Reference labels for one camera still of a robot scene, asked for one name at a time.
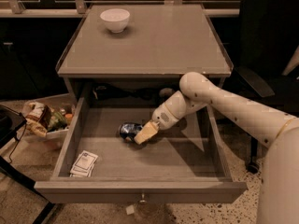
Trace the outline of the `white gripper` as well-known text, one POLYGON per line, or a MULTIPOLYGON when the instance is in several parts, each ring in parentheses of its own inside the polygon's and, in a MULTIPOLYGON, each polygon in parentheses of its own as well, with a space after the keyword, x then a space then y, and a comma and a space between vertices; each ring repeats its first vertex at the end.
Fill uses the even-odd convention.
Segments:
POLYGON ((152 114, 151 121, 147 122, 134 140, 141 145, 150 140, 160 130, 168 130, 185 116, 204 108, 205 103, 194 102, 176 91, 165 102, 159 105, 152 114))

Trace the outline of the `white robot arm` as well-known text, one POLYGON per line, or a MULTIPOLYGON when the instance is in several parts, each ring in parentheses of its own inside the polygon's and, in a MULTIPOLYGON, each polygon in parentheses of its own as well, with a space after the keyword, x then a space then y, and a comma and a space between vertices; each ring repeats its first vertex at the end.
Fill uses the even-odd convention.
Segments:
POLYGON ((142 144, 186 115, 211 105, 267 147, 256 224, 299 224, 299 118, 225 91, 190 72, 135 136, 142 144))

